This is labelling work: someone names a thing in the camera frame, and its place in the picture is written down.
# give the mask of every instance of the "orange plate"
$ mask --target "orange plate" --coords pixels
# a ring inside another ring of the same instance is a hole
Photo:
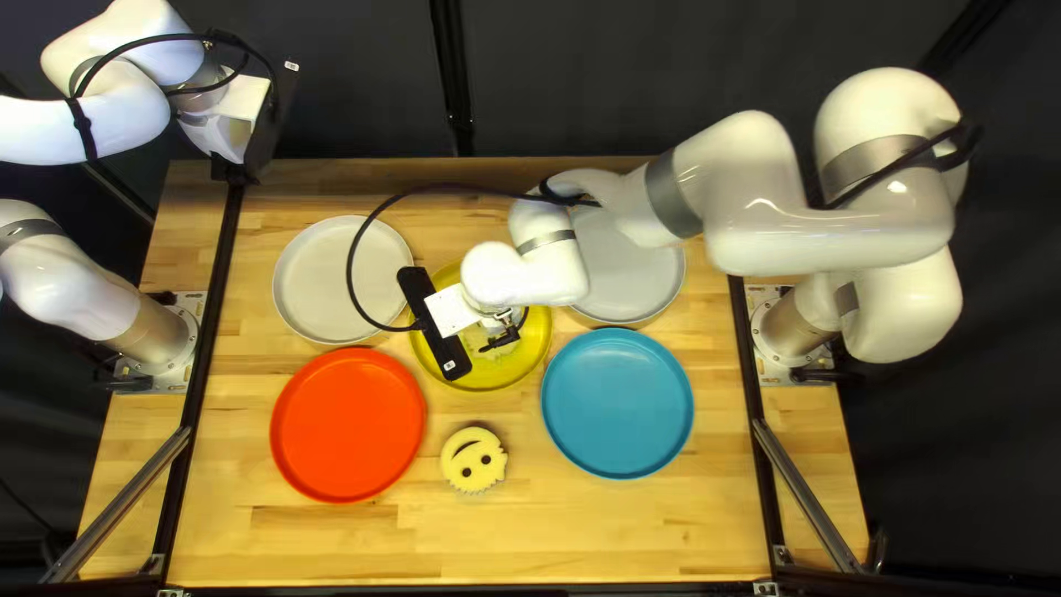
[[[365,499],[408,469],[425,412],[416,381],[395,359],[369,349],[328,353],[280,393],[269,426],[273,460],[313,499]]]

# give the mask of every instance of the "white plate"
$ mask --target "white plate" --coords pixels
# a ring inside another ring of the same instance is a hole
[[[377,334],[350,301],[346,258],[364,215],[337,215],[306,228],[292,240],[273,271],[273,303],[296,334],[321,345],[350,345]],[[398,269],[413,264],[408,245],[376,220],[358,244],[353,287],[369,316],[390,324],[405,309]]]
[[[643,248],[602,208],[576,208],[571,223],[590,276],[590,293],[572,305],[604,323],[629,324],[663,312],[685,279],[681,246]]]

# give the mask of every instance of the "plate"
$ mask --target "plate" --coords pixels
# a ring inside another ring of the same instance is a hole
[[[541,411],[553,442],[598,477],[636,479],[666,467],[693,428],[693,390],[659,343],[630,330],[584,334],[545,371]]]
[[[369,349],[328,353],[280,393],[269,424],[273,460],[313,499],[365,499],[408,469],[425,414],[420,388],[395,359]]]
[[[601,208],[573,209],[571,224],[590,276],[590,292],[573,310],[599,322],[631,324],[674,302],[685,279],[681,246],[638,246]]]
[[[460,262],[450,263],[438,269],[431,276],[431,281],[436,289],[459,282]],[[422,333],[410,333],[410,341],[420,366],[442,384],[470,392],[500,390],[526,377],[545,359],[553,340],[553,314],[549,308],[530,308],[527,321],[520,329],[520,340],[487,353],[479,352],[479,349],[486,346],[485,335],[476,337],[469,329],[457,336],[471,358],[471,373],[453,382],[442,376]]]
[[[353,309],[346,287],[346,259],[364,215],[321,220],[284,247],[273,271],[273,303],[291,330],[321,345],[352,345],[380,331]],[[401,234],[375,220],[353,260],[358,301],[375,320],[390,324],[405,309],[398,269],[413,264]]]

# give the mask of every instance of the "black cable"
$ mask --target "black cable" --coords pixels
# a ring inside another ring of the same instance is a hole
[[[523,330],[523,324],[527,321],[527,316],[530,315],[530,308],[523,308],[523,317],[520,319],[520,323],[516,324],[516,332]]]
[[[6,492],[7,495],[11,496],[13,501],[15,501],[15,504],[21,506],[22,510],[25,510],[25,513],[29,514],[30,517],[32,517],[34,521],[36,521],[37,524],[39,524],[41,527],[45,527],[45,529],[50,533],[55,532],[55,529],[48,524],[48,521],[44,520],[40,516],[40,514],[37,514],[36,510],[31,508],[29,504],[27,504],[21,497],[19,497],[18,494],[11,489],[11,486],[7,485],[7,481],[3,480],[3,477],[0,477],[0,488],[3,488],[3,491]]]
[[[265,56],[263,56],[260,52],[258,52],[258,50],[255,50],[250,46],[247,46],[246,42],[244,42],[242,39],[239,39],[238,37],[233,36],[232,38],[226,38],[226,37],[220,37],[218,35],[205,35],[201,33],[168,33],[164,35],[152,35],[149,37],[143,37],[140,39],[129,41],[128,43],[122,43],[121,46],[115,48],[114,50],[101,56],[100,59],[97,60],[95,64],[93,64],[91,68],[88,69],[87,72],[85,72],[85,76],[82,77],[81,83],[77,84],[77,88],[74,90],[73,95],[71,96],[80,98],[84,95],[85,91],[88,89],[89,83],[91,83],[92,81],[92,77],[94,77],[95,74],[100,72],[100,70],[102,70],[103,67],[106,66],[110,60],[117,58],[118,56],[135,48],[139,48],[141,46],[147,46],[150,43],[159,43],[162,41],[210,41],[213,43],[223,43],[225,46],[238,48],[240,50],[243,50],[245,53],[250,54],[258,62],[260,62],[263,67],[265,67],[265,71],[268,73],[269,98],[271,98],[269,105],[274,113],[276,113],[277,106],[280,105],[279,95],[277,94],[277,89],[276,89],[276,71],[273,70],[273,65],[269,64],[267,59],[265,59]]]
[[[601,207],[601,204],[595,200],[588,200],[580,197],[557,198],[557,197],[542,196],[537,194],[514,193],[508,191],[499,191],[497,189],[489,189],[486,187],[480,187],[476,185],[466,185],[462,182],[437,182],[434,185],[425,185],[390,196],[389,198],[381,203],[379,206],[377,206],[376,209],[372,209],[372,212],[369,213],[367,217],[365,217],[365,221],[361,224],[361,227],[358,228],[358,233],[353,234],[353,241],[350,243],[350,250],[347,252],[346,256],[346,289],[350,294],[350,301],[353,303],[353,309],[358,311],[358,315],[360,315],[362,319],[364,319],[372,327],[382,330],[384,332],[413,332],[414,330],[422,330],[422,324],[420,324],[420,322],[414,321],[411,326],[405,326],[400,328],[386,326],[373,320],[371,316],[365,313],[364,308],[362,308],[361,303],[358,302],[358,293],[354,292],[353,289],[353,254],[358,250],[358,244],[361,242],[361,236],[365,235],[365,231],[368,230],[368,226],[370,226],[372,222],[377,217],[379,217],[380,213],[382,213],[384,209],[390,207],[395,203],[398,203],[399,200],[411,194],[422,194],[429,191],[460,191],[460,192],[474,192],[484,194],[498,194],[502,196],[508,196],[511,198],[526,198],[529,200],[540,200],[542,203],[562,205],[564,207],[572,207],[574,205]],[[528,313],[529,310],[524,309],[523,321],[526,321],[526,316]]]
[[[170,89],[169,91],[166,92],[166,96],[170,98],[173,95],[184,95],[187,93],[206,93],[207,91],[213,91],[214,89],[220,89],[221,87],[228,85],[229,83],[232,82],[233,78],[239,76],[240,73],[243,72],[243,69],[247,67],[248,62],[250,62],[250,54],[243,52],[243,59],[240,60],[240,64],[238,64],[236,68],[232,69],[232,73],[229,74],[228,76],[222,78],[221,81],[212,85],[204,85],[203,87],[182,87],[180,89]]]
[[[921,154],[925,153],[926,151],[932,151],[932,147],[934,147],[937,143],[950,139],[951,137],[955,137],[959,134],[966,135],[967,142],[970,143],[970,146],[959,148],[959,151],[967,156],[966,159],[968,159],[968,155],[970,155],[973,148],[975,148],[975,144],[979,142],[982,134],[979,126],[969,126],[964,122],[958,122],[957,124],[947,128],[946,130],[943,130],[942,133],[936,135],[935,137],[918,144],[909,152],[899,156],[884,168],[877,170],[876,172],[873,172],[869,176],[866,176],[865,178],[862,179],[862,181],[851,187],[846,192],[841,193],[832,201],[825,203],[823,205],[814,206],[814,209],[830,210],[842,207],[843,205],[851,201],[851,199],[855,198],[856,196],[865,192],[873,185],[880,182],[881,180],[893,174],[894,172],[902,170],[907,163],[910,163],[911,161],[918,159],[918,157],[920,157]]]
[[[796,368],[788,373],[793,382],[850,382],[860,383],[865,380],[863,375],[848,371],[836,371],[832,369],[806,369]]]

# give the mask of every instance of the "metal mounting plate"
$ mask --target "metal mounting plate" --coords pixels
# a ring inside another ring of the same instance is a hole
[[[783,296],[783,292],[787,292],[793,286],[792,284],[778,284],[778,283],[745,283],[744,294],[748,302],[748,314],[749,321],[748,324],[752,326],[752,322],[756,319],[756,314],[759,318],[762,317],[763,310],[760,310],[764,303],[777,302]],[[780,387],[780,386],[829,386],[831,382],[793,382],[788,376],[789,368],[784,364],[775,363],[773,361],[767,358],[760,352],[759,348],[754,348],[755,351],[755,369],[756,376],[759,377],[759,385],[763,388]],[[833,365],[833,352],[830,350],[829,344],[822,345],[810,355],[811,361],[806,363],[807,369],[828,369],[834,368]]]
[[[176,304],[168,305],[166,309],[180,316],[188,324],[189,330],[194,331],[189,336],[189,347],[187,349],[187,361],[182,366],[176,366],[152,376],[150,390],[117,390],[116,394],[184,394],[188,390],[188,380],[191,376],[192,366],[194,366],[195,338],[198,336],[199,324],[203,323],[203,309],[206,306],[205,291],[174,292],[177,296]],[[115,380],[122,382],[136,379],[138,374],[138,364],[127,357],[121,357],[115,364]]]

